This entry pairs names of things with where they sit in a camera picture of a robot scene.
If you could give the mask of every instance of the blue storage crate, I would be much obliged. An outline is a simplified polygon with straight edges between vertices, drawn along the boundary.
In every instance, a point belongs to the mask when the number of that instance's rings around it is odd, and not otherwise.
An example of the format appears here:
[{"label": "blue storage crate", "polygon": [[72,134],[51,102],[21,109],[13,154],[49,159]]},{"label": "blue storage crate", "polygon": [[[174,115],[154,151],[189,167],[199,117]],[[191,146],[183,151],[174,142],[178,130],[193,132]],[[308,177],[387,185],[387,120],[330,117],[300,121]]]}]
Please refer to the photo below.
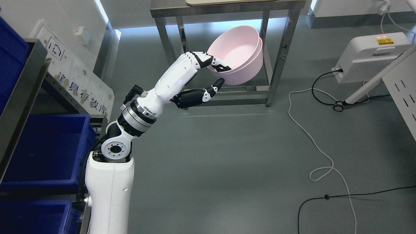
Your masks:
[{"label": "blue storage crate", "polygon": [[0,17],[0,115],[25,65],[29,45]]},{"label": "blue storage crate", "polygon": [[77,191],[82,163],[94,145],[89,115],[30,115],[0,189]]},{"label": "blue storage crate", "polygon": [[70,201],[0,202],[1,234],[76,234],[81,212]]}]

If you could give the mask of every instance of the gray floor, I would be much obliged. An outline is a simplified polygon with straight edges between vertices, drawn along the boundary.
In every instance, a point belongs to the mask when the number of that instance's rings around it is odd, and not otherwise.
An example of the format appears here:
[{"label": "gray floor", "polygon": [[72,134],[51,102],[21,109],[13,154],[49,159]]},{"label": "gray floor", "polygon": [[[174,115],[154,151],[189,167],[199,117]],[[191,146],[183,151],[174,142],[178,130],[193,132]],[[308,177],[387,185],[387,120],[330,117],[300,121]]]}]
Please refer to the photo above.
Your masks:
[{"label": "gray floor", "polygon": [[[277,53],[282,23],[282,19],[269,23],[266,41],[272,57]],[[258,28],[260,22],[240,24],[257,24]],[[186,25],[191,50],[206,50],[211,38],[234,26]],[[168,29],[177,36],[175,26]],[[398,28],[386,25],[385,31],[397,32]],[[133,84],[149,90],[168,68],[156,27],[121,32],[111,85],[116,96],[111,119],[117,117]],[[379,33],[379,26],[311,30],[301,18],[272,107],[184,111],[166,105],[153,127],[134,140],[136,171],[129,233],[296,233],[297,211],[304,200],[346,194],[335,172],[319,182],[309,180],[313,169],[330,166],[330,161],[289,119],[287,96],[290,91],[310,88],[318,75],[330,71],[352,38]],[[201,40],[204,35],[207,42]],[[205,85],[215,80],[201,73],[194,80]],[[340,85],[331,76],[318,83],[318,88],[339,99],[358,87],[358,83]],[[310,92],[294,94],[292,102],[293,117],[333,158],[351,193],[416,184],[416,142],[391,98],[371,100],[342,113],[319,104]],[[408,189],[354,198],[358,233],[416,233],[415,192]],[[348,199],[307,203],[300,230],[353,233]]]}]

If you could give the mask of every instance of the power cord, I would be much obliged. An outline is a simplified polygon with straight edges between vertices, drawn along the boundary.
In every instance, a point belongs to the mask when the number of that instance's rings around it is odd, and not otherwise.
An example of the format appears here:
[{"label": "power cord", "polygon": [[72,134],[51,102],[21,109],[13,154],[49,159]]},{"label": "power cord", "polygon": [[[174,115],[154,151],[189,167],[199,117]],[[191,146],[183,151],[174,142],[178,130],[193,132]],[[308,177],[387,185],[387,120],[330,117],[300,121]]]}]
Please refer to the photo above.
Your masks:
[{"label": "power cord", "polygon": [[[384,17],[386,16],[386,13],[385,14],[383,14],[383,17],[381,18],[381,23],[380,23],[380,28],[381,28],[381,32],[384,34],[384,30],[383,30],[383,21],[384,21]],[[391,16],[390,16],[390,12],[389,12],[389,10],[387,10],[387,16],[389,17],[389,19],[391,20],[391,22],[395,25],[395,26],[397,26],[397,27],[399,27],[399,28],[401,28],[401,29],[403,29],[403,30],[405,30],[405,31],[407,31],[407,32],[411,32],[411,33],[413,33],[413,34],[415,34],[416,35],[416,32],[413,32],[413,31],[410,31],[410,30],[408,30],[408,29],[406,29],[406,28],[404,28],[404,27],[401,27],[401,26],[398,26],[397,24],[396,24],[396,22],[391,18]]]},{"label": "power cord", "polygon": [[[308,137],[312,140],[312,142],[313,142],[313,144],[315,145],[315,147],[323,154],[323,155],[325,155],[330,161],[331,161],[331,166],[330,167],[320,167],[320,168],[317,168],[317,169],[315,169],[315,170],[313,170],[311,173],[309,173],[309,179],[311,180],[311,181],[313,181],[313,182],[316,182],[316,181],[319,181],[320,179],[322,179],[323,177],[325,177],[326,175],[328,175],[332,170],[334,170],[334,171],[336,171],[339,175],[340,175],[340,177],[342,178],[342,180],[344,181],[344,185],[345,185],[345,187],[346,187],[346,189],[347,189],[347,193],[348,194],[350,194],[350,192],[349,192],[349,188],[348,188],[348,185],[347,185],[347,182],[345,181],[345,178],[342,176],[342,174],[337,170],[337,169],[335,169],[334,168],[334,160],[332,160],[332,158],[330,157],[330,156],[328,156],[325,152],[323,152],[320,148],[319,148],[319,146],[316,144],[316,142],[315,142],[315,140],[313,139],[313,137],[305,130],[305,128],[303,128],[293,117],[292,117],[292,115],[290,114],[290,109],[292,108],[292,101],[291,101],[291,99],[290,99],[290,95],[292,94],[292,93],[298,93],[298,92],[306,92],[306,91],[309,91],[309,90],[311,90],[311,89],[306,89],[306,90],[300,90],[300,91],[293,91],[293,92],[290,92],[289,93],[289,110],[288,110],[288,115],[289,115],[289,117],[291,118],[291,120],[293,121],[293,122],[295,122],[295,124],[297,124],[305,133],[306,133],[306,135],[308,135]],[[334,99],[334,100],[336,100],[332,95],[330,95],[329,93],[327,93],[327,92],[325,92],[325,91],[322,91],[322,90],[319,90],[319,89],[315,89],[315,90],[317,90],[317,91],[320,91],[320,92],[322,92],[322,93],[324,93],[324,94],[326,94],[326,95],[328,95],[328,96],[330,96],[332,99]],[[312,179],[312,174],[314,173],[314,172],[316,172],[316,171],[319,171],[319,170],[322,170],[322,169],[328,169],[328,171],[325,173],[325,174],[323,174],[322,176],[320,176],[318,179]],[[351,201],[351,198],[349,197],[349,204],[350,204],[350,206],[351,206],[351,210],[352,210],[352,214],[354,215],[354,234],[357,234],[357,217],[356,217],[356,215],[355,215],[355,211],[354,211],[354,207],[352,206],[352,201]]]},{"label": "power cord", "polygon": [[[315,95],[315,92],[314,92],[314,90],[317,90],[317,89],[315,89],[315,84],[316,84],[316,82],[321,78],[321,77],[323,77],[323,76],[325,76],[325,75],[327,75],[327,74],[331,74],[331,73],[334,73],[334,72],[344,72],[343,71],[343,69],[338,69],[338,70],[335,70],[335,71],[332,71],[332,72],[327,72],[327,73],[324,73],[324,74],[322,74],[322,75],[320,75],[318,78],[316,78],[316,80],[313,82],[313,84],[312,84],[312,95],[313,95],[313,97],[318,101],[318,102],[320,102],[320,103],[322,103],[322,104],[324,104],[324,105],[327,105],[327,106],[333,106],[334,104],[336,104],[337,102],[341,102],[341,101],[338,101],[338,100],[336,100],[335,98],[334,98],[334,100],[335,100],[335,103],[326,103],[326,102],[323,102],[323,101],[321,101],[321,100],[319,100],[319,98]],[[367,97],[366,99],[364,99],[364,100],[362,100],[362,101],[357,101],[357,102],[355,102],[354,104],[361,104],[361,103],[365,103],[366,101],[368,101],[368,100],[370,100],[370,99],[372,99],[372,98],[376,98],[376,97],[386,97],[386,96],[390,96],[390,94],[386,94],[386,95],[377,95],[377,96],[372,96],[372,97]]]},{"label": "power cord", "polygon": [[373,194],[384,193],[384,192],[389,192],[389,191],[394,191],[394,190],[399,190],[399,189],[410,189],[410,188],[416,188],[416,185],[415,186],[408,186],[408,187],[400,187],[400,188],[395,188],[395,189],[389,189],[389,190],[384,190],[384,191],[379,191],[379,192],[372,192],[372,193],[346,194],[346,195],[336,195],[336,196],[330,196],[330,195],[326,194],[324,197],[310,198],[310,199],[304,201],[299,207],[299,211],[297,213],[297,233],[300,234],[300,229],[299,229],[300,210],[302,209],[302,206],[305,203],[307,203],[308,201],[317,200],[317,199],[329,200],[330,198],[336,198],[336,197],[349,197],[350,198],[352,196],[366,196],[366,195],[373,195]]}]

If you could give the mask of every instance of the stacked bowls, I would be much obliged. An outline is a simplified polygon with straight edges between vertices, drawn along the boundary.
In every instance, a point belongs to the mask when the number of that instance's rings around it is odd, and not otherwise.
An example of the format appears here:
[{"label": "stacked bowls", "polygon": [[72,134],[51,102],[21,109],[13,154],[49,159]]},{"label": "stacked bowls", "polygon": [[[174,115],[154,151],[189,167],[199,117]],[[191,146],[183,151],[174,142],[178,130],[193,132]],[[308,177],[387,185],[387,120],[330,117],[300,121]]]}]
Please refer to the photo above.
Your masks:
[{"label": "stacked bowls", "polygon": [[252,79],[263,66],[263,41],[257,29],[239,26],[221,34],[209,47],[207,53],[222,60],[231,70],[217,72],[209,66],[218,78],[227,85],[239,85]]}]

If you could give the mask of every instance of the metal shelf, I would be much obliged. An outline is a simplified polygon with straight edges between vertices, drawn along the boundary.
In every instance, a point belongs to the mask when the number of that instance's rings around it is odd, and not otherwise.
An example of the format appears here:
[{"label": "metal shelf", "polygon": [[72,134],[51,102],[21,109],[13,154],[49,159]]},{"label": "metal shelf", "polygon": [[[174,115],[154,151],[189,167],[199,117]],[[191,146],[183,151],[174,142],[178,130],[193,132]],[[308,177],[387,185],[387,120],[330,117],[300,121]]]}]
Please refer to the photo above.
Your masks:
[{"label": "metal shelf", "polygon": [[[211,100],[210,102],[205,103],[204,106],[266,104],[266,106],[269,107],[273,103],[285,65],[285,58],[288,55],[299,14],[301,9],[305,6],[305,2],[306,0],[277,0],[189,6],[186,4],[185,0],[152,0],[150,12],[155,19],[168,63],[172,64],[177,56],[175,55],[173,45],[166,31],[166,17],[176,17],[181,39],[181,51],[185,52],[188,50],[188,43],[186,41],[182,16],[262,11],[262,24],[260,29],[260,37],[263,40],[264,45],[262,71],[252,79],[253,81],[238,86],[224,86],[217,94],[221,98]],[[265,41],[271,10],[288,10],[274,67],[271,65],[271,59]],[[256,80],[260,81],[261,84],[255,84],[255,82],[257,82]],[[192,88],[195,88],[194,86],[198,86],[197,88],[205,87],[196,84],[191,85]]]},{"label": "metal shelf", "polygon": [[0,183],[19,141],[51,60],[39,40],[27,40],[29,57],[0,116]]},{"label": "metal shelf", "polygon": [[[37,39],[26,39],[30,45],[30,53],[22,73],[15,85],[8,103],[0,116],[0,183],[7,166],[19,141],[25,123],[40,87],[44,88],[68,113],[87,113],[71,95],[48,72],[51,63],[46,59],[47,51]],[[108,121],[104,115],[91,115],[90,124],[96,132],[96,140],[105,134]],[[0,193],[0,199],[16,200],[28,199],[27,194]],[[65,199],[75,201],[75,194],[36,194],[30,193],[30,199]],[[83,220],[78,233],[87,234],[91,215],[91,208],[87,204],[74,203],[74,207],[83,212]]]}]

